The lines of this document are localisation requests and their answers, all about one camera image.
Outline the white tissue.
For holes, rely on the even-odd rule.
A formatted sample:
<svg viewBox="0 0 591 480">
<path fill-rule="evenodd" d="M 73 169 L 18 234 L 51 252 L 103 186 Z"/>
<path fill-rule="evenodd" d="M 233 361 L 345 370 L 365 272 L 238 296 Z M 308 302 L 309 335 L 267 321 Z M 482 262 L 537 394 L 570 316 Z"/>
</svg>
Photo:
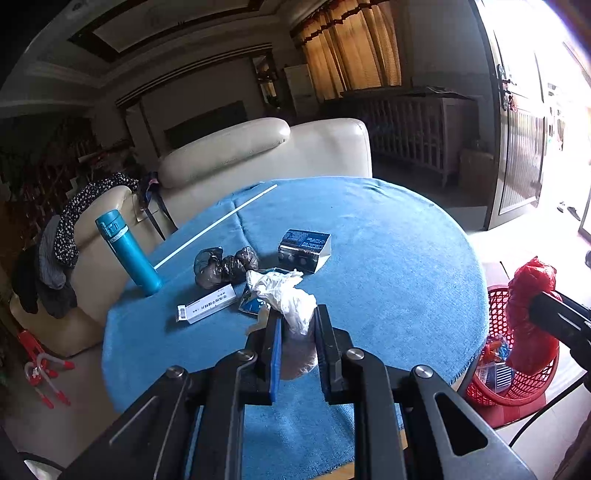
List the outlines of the white tissue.
<svg viewBox="0 0 591 480">
<path fill-rule="evenodd" d="M 314 339 L 318 303 L 314 295 L 297 287 L 303 280 L 301 271 L 274 271 L 263 275 L 252 287 L 284 320 L 280 379 L 286 381 L 300 378 L 318 365 Z"/>
</svg>

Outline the blue foil packet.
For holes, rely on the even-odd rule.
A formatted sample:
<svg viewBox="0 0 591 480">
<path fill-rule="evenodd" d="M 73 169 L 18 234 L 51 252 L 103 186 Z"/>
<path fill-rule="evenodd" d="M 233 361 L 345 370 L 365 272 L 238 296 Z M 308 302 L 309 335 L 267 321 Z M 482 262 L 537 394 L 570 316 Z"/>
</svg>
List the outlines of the blue foil packet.
<svg viewBox="0 0 591 480">
<path fill-rule="evenodd" d="M 240 313 L 257 317 L 259 316 L 259 311 L 262 310 L 263 307 L 270 308 L 270 304 L 267 303 L 266 300 L 260 299 L 256 293 L 253 292 L 252 287 L 263 277 L 263 275 L 274 271 L 276 270 L 272 268 L 249 270 L 249 272 L 246 273 L 245 288 L 243 288 L 242 296 L 238 302 L 238 311 Z"/>
</svg>

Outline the dark blue product box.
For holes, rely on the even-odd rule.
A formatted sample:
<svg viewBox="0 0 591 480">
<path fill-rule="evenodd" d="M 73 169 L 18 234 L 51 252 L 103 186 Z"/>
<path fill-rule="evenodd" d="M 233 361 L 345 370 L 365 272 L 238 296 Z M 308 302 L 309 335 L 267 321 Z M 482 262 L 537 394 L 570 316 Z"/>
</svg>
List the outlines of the dark blue product box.
<svg viewBox="0 0 591 480">
<path fill-rule="evenodd" d="M 308 274 L 318 272 L 331 255 L 332 236 L 322 232 L 290 229 L 277 247 L 280 268 Z"/>
</svg>

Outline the white long medicine box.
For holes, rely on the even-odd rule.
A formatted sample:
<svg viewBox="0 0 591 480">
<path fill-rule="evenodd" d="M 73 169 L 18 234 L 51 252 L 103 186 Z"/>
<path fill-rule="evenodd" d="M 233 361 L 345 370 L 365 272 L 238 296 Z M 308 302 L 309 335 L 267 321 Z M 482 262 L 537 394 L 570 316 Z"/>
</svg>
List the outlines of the white long medicine box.
<svg viewBox="0 0 591 480">
<path fill-rule="evenodd" d="M 197 323 L 235 304 L 237 299 L 233 287 L 230 284 L 225 285 L 188 305 L 178 305 L 176 321 L 188 324 Z"/>
</svg>

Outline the black plastic bag bundle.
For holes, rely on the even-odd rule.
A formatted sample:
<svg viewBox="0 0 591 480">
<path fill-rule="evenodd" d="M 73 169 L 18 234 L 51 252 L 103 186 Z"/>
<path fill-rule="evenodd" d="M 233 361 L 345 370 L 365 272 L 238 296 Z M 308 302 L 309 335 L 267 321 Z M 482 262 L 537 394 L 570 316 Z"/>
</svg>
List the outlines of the black plastic bag bundle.
<svg viewBox="0 0 591 480">
<path fill-rule="evenodd" d="M 246 273 L 259 269 L 259 256 L 250 246 L 225 256 L 221 247 L 201 250 L 194 259 L 193 273 L 197 286 L 204 290 L 245 281 Z"/>
</svg>

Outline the blue tablecloth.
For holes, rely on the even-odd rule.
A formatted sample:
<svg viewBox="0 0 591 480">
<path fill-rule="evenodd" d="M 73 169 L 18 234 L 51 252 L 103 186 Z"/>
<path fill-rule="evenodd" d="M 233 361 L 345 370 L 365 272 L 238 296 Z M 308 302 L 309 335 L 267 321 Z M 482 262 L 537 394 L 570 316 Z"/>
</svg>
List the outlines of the blue tablecloth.
<svg viewBox="0 0 591 480">
<path fill-rule="evenodd" d="M 161 289 L 129 284 L 107 315 L 103 379 L 124 410 L 172 365 L 202 370 L 245 344 L 256 316 L 229 306 L 197 322 L 177 317 L 201 296 L 199 254 L 249 247 L 259 271 L 246 284 L 286 315 L 281 381 L 272 406 L 245 410 L 242 475 L 311 479 L 353 459 L 353 409 L 322 396 L 311 315 L 384 363 L 431 366 L 454 382 L 481 351 L 489 315 L 486 281 L 461 227 L 438 205 L 381 180 L 274 180 L 191 211 L 150 260 Z"/>
</svg>

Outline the wooden door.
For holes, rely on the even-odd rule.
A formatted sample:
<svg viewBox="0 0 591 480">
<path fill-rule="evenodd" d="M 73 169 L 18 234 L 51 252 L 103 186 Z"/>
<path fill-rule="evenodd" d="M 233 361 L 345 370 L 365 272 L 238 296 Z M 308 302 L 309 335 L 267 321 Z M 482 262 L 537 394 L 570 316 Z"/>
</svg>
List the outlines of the wooden door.
<svg viewBox="0 0 591 480">
<path fill-rule="evenodd" d="M 503 225 L 539 204 L 547 145 L 547 110 L 533 42 L 518 19 L 518 1 L 473 1 L 489 65 L 497 173 L 485 228 Z"/>
</svg>

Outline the white thin stick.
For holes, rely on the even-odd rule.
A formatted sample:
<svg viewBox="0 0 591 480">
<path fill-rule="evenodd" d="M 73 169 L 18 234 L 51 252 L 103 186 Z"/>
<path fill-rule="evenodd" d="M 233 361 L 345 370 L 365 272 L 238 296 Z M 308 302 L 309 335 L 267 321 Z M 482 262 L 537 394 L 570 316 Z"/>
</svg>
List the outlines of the white thin stick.
<svg viewBox="0 0 591 480">
<path fill-rule="evenodd" d="M 205 227 L 202 230 L 200 230 L 197 234 L 195 234 L 194 236 L 192 236 L 190 239 L 188 239 L 186 242 L 184 242 L 183 244 L 181 244 L 178 248 L 176 248 L 175 250 L 173 250 L 171 253 L 169 253 L 167 256 L 165 256 L 158 263 L 156 263 L 155 266 L 154 266 L 155 270 L 156 271 L 159 270 L 168 261 L 170 261 L 176 255 L 178 255 L 180 252 L 182 252 L 188 246 L 190 246 L 191 244 L 193 244 L 195 241 L 197 241 L 198 239 L 200 239 L 203 235 L 205 235 L 208 232 L 211 232 L 211 230 L 213 230 L 218 225 L 221 225 L 221 223 L 223 223 L 225 220 L 228 220 L 231 216 L 233 216 L 235 214 L 238 214 L 239 211 L 242 211 L 242 209 L 245 209 L 245 207 L 247 207 L 250 204 L 256 202 L 260 198 L 263 198 L 263 196 L 266 196 L 266 194 L 269 194 L 271 191 L 273 191 L 274 189 L 276 189 L 278 186 L 279 185 L 277 185 L 277 184 L 271 185 L 269 188 L 266 188 L 266 190 L 263 190 L 263 192 L 260 192 L 259 194 L 254 195 L 252 198 L 250 198 L 249 200 L 245 201 L 245 203 L 240 204 L 238 207 L 235 207 L 235 209 L 232 209 L 231 211 L 229 211 L 228 213 L 224 214 L 219 219 L 215 220 L 213 223 L 209 224 L 207 227 Z"/>
</svg>

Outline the cream leather sofa right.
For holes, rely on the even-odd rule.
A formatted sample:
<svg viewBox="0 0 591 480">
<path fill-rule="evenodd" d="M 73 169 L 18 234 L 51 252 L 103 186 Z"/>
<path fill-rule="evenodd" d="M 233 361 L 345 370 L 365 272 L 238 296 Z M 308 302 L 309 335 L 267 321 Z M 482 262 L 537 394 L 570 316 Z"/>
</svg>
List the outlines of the cream leather sofa right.
<svg viewBox="0 0 591 480">
<path fill-rule="evenodd" d="M 259 118 L 172 151 L 158 170 L 176 226 L 244 187 L 317 176 L 373 176 L 365 123 L 337 118 L 291 127 L 280 118 Z"/>
</svg>

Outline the teal thermos bottle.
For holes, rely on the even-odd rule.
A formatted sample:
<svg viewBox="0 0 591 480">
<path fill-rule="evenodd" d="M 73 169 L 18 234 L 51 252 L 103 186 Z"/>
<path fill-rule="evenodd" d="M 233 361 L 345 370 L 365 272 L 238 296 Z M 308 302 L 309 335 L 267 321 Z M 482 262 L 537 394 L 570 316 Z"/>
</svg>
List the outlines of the teal thermos bottle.
<svg viewBox="0 0 591 480">
<path fill-rule="evenodd" d="M 162 287 L 162 281 L 118 210 L 110 210 L 95 219 L 98 232 L 145 296 Z"/>
</svg>

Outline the red white toy stand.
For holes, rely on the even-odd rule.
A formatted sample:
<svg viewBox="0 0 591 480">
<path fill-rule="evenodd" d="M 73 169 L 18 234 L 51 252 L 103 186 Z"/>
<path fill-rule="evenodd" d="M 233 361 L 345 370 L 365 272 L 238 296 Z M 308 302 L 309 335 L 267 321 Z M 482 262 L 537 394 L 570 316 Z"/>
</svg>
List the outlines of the red white toy stand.
<svg viewBox="0 0 591 480">
<path fill-rule="evenodd" d="M 72 361 L 64 360 L 47 353 L 28 330 L 21 331 L 17 338 L 29 357 L 29 360 L 23 367 L 25 378 L 41 402 L 48 409 L 54 408 L 51 400 L 41 389 L 41 386 L 46 384 L 61 403 L 70 406 L 71 402 L 69 398 L 54 383 L 59 373 L 52 368 L 52 365 L 57 365 L 61 371 L 69 371 L 75 369 L 75 364 Z"/>
</svg>

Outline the white baby crib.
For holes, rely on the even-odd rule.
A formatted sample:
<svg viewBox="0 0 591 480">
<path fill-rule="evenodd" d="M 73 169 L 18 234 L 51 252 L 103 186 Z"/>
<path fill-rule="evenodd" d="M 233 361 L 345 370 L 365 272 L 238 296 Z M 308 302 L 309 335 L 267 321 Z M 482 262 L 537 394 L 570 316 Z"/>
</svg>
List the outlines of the white baby crib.
<svg viewBox="0 0 591 480">
<path fill-rule="evenodd" d="M 458 177 L 461 152 L 480 134 L 475 99 L 431 86 L 344 92 L 321 114 L 363 121 L 374 153 L 435 172 L 442 186 Z"/>
</svg>

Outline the dark clothes pile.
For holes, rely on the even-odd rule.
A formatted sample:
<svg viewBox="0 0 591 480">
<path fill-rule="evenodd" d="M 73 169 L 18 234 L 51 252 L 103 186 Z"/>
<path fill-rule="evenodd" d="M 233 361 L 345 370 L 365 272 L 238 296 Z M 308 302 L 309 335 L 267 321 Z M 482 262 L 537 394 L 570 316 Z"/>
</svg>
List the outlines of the dark clothes pile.
<svg viewBox="0 0 591 480">
<path fill-rule="evenodd" d="M 77 306 L 69 280 L 69 270 L 54 253 L 60 216 L 54 215 L 40 240 L 18 255 L 11 274 L 11 285 L 26 313 L 38 314 L 38 302 L 53 318 L 62 319 Z"/>
</svg>

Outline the black television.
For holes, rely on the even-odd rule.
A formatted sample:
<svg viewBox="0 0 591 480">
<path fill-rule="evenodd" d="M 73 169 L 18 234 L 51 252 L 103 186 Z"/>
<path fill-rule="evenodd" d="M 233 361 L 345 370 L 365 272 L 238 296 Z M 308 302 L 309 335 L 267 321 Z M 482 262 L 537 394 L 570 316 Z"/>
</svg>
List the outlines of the black television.
<svg viewBox="0 0 591 480">
<path fill-rule="evenodd" d="M 178 149 L 214 132 L 247 121 L 245 105 L 235 101 L 194 116 L 164 131 L 171 149 Z"/>
</svg>

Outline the orange curtains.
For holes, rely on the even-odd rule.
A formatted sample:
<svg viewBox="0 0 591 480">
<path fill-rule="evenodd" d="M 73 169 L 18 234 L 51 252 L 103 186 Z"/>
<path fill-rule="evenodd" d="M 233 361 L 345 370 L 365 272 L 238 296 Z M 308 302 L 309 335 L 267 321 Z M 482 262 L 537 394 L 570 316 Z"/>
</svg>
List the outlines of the orange curtains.
<svg viewBox="0 0 591 480">
<path fill-rule="evenodd" d="M 403 84 L 388 1 L 326 1 L 290 31 L 304 52 L 318 100 Z"/>
</svg>

